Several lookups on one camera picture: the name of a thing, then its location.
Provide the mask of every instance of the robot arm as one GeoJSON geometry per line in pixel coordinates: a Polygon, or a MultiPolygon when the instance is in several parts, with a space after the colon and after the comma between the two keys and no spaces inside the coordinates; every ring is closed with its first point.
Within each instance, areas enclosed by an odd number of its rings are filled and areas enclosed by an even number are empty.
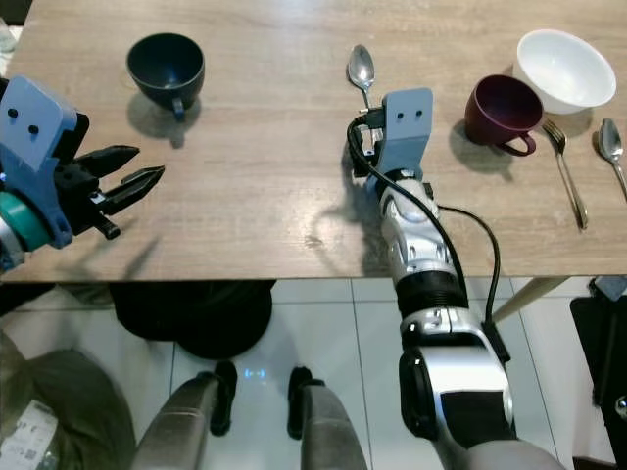
{"type": "Polygon", "coordinates": [[[561,469],[552,456],[517,438],[506,349],[494,323],[469,311],[452,245],[436,226],[438,206],[420,168],[432,105],[428,89],[390,93],[382,108],[369,110],[348,131],[354,174],[369,174],[365,187],[379,200],[402,317],[403,420],[414,435],[434,443],[447,470],[561,469]],[[383,139],[364,148],[362,132],[373,129],[381,129],[383,139]],[[395,183],[422,208],[391,187],[395,183]]]}
{"type": "Polygon", "coordinates": [[[74,158],[89,127],[86,115],[40,84],[17,75],[0,79],[0,273],[24,253],[96,227],[107,239],[120,229],[106,218],[142,199],[164,167],[143,168],[103,192],[99,178],[124,166],[139,149],[113,146],[74,158]]]}

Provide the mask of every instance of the table leg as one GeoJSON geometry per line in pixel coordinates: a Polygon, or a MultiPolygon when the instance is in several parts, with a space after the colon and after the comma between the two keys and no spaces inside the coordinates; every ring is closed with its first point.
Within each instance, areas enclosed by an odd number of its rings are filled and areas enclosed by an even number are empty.
{"type": "Polygon", "coordinates": [[[536,299],[552,291],[559,284],[568,279],[569,276],[557,277],[534,277],[525,287],[520,289],[493,315],[494,321],[501,321],[508,316],[521,310],[524,306],[531,304],[536,299]]]}

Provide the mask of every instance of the metal fork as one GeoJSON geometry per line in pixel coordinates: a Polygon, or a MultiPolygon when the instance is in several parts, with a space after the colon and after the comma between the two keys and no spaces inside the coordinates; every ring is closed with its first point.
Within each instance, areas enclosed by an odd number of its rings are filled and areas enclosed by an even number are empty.
{"type": "Polygon", "coordinates": [[[542,124],[542,128],[547,131],[547,133],[554,140],[557,145],[557,161],[559,166],[559,171],[561,172],[562,177],[564,177],[564,181],[568,186],[568,190],[572,194],[572,198],[574,200],[575,210],[577,210],[577,223],[582,230],[585,230],[588,227],[588,210],[584,205],[584,202],[581,200],[579,196],[579,192],[575,186],[575,182],[570,175],[570,171],[568,170],[568,166],[566,165],[566,159],[564,158],[564,149],[566,148],[566,136],[564,133],[557,127],[551,120],[545,120],[545,123],[542,124]]]}

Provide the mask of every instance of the cup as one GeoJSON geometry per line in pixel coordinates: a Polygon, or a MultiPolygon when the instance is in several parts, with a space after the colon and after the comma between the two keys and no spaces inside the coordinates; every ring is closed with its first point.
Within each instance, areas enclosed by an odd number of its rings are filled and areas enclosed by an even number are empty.
{"type": "Polygon", "coordinates": [[[468,99],[466,136],[475,144],[496,145],[509,154],[524,157],[536,150],[529,131],[540,123],[542,114],[542,102],[528,85],[507,75],[486,76],[468,99]],[[526,144],[526,151],[506,143],[517,137],[526,144]]]}
{"type": "Polygon", "coordinates": [[[205,78],[205,59],[198,44],[171,32],[140,40],[128,52],[126,65],[141,92],[184,120],[205,78]]]}

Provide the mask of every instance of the metal spoon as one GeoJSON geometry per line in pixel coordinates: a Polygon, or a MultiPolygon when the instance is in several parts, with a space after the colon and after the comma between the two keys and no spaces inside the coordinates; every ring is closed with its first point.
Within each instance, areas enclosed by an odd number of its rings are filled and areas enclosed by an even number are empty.
{"type": "Polygon", "coordinates": [[[370,109],[368,90],[374,83],[374,64],[365,46],[358,44],[353,48],[353,51],[351,51],[348,75],[353,84],[362,91],[365,106],[370,109]]]}
{"type": "Polygon", "coordinates": [[[623,155],[623,145],[620,142],[620,135],[616,124],[612,119],[604,119],[601,124],[601,130],[599,131],[599,150],[604,159],[612,164],[616,176],[623,187],[623,194],[627,199],[627,182],[625,181],[625,175],[623,169],[620,167],[618,160],[623,155]]]}

